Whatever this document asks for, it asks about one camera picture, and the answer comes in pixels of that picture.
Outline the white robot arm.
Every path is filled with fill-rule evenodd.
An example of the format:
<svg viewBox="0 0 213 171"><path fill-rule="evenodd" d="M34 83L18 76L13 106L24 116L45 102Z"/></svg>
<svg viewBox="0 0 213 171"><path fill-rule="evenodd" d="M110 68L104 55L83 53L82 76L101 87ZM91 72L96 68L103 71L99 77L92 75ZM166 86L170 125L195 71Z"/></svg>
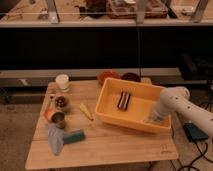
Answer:
<svg viewBox="0 0 213 171"><path fill-rule="evenodd" d="M186 87L164 88L157 102L151 107L145 122L160 124L168 115L176 112L213 138L213 113L190 102L189 98L190 92Z"/></svg>

